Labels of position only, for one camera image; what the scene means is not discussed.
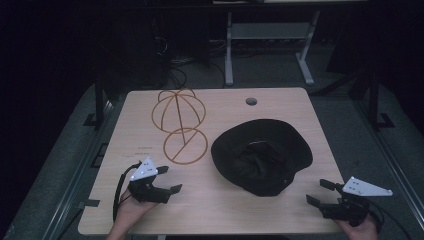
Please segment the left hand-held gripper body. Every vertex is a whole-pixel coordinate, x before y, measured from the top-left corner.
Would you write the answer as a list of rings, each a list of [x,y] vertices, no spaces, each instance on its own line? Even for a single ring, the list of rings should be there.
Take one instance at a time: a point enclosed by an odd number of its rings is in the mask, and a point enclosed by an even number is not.
[[[128,190],[139,202],[167,203],[171,192],[169,189],[157,188],[153,185],[158,176],[155,164],[147,157],[130,177]]]

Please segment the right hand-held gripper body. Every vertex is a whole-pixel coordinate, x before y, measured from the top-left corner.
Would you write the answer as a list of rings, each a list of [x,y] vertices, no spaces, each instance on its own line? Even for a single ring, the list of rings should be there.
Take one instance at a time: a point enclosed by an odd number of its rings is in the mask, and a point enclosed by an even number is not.
[[[325,219],[347,221],[352,227],[361,225],[367,215],[374,218],[376,225],[381,227],[384,217],[378,217],[371,209],[368,197],[388,197],[393,192],[374,184],[351,177],[343,186],[343,193],[336,203],[322,203],[317,208]]]

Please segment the person's left hand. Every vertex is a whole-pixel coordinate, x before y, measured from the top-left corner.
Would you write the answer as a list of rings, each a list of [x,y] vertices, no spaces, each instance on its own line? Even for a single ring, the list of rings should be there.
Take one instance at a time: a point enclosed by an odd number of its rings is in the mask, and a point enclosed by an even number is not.
[[[121,203],[111,231],[129,232],[144,215],[157,206],[154,202],[139,202],[126,190],[121,195]]]

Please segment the person's right hand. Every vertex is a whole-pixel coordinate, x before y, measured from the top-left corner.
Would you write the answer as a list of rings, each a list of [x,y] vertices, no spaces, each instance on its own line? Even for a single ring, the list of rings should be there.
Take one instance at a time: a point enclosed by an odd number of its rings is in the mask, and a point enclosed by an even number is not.
[[[349,240],[378,240],[376,223],[370,215],[367,215],[363,223],[357,227],[352,227],[347,221],[342,220],[335,220],[335,223]]]

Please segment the black bucket hat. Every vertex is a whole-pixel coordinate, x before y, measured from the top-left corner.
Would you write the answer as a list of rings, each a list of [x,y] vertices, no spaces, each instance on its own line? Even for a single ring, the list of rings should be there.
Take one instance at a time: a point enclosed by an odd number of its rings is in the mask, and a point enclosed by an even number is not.
[[[275,119],[252,120],[225,131],[213,142],[211,155],[225,179],[260,197],[279,195],[313,162],[300,133]]]

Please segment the black metal stand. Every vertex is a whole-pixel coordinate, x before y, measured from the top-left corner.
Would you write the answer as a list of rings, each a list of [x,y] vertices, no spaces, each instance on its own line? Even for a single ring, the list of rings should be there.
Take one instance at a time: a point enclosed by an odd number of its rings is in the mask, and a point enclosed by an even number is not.
[[[392,120],[386,113],[378,110],[379,106],[379,77],[375,71],[367,75],[368,108],[367,120],[375,131],[382,128],[394,128]]]
[[[99,130],[106,122],[106,117],[113,106],[114,90],[111,80],[104,76],[98,76],[94,83],[95,112],[87,115],[84,126]]]

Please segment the white metal desk frame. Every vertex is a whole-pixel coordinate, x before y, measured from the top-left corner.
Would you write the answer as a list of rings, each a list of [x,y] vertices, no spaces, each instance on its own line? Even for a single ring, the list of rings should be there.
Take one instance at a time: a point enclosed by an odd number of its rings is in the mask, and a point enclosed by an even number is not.
[[[320,16],[315,11],[309,22],[294,23],[236,23],[232,13],[227,14],[226,24],[226,53],[224,65],[224,78],[227,86],[234,84],[232,64],[232,41],[233,40],[303,40],[304,46],[295,54],[298,66],[301,70],[305,83],[308,86],[314,84],[312,74],[306,62],[306,57],[315,33]]]

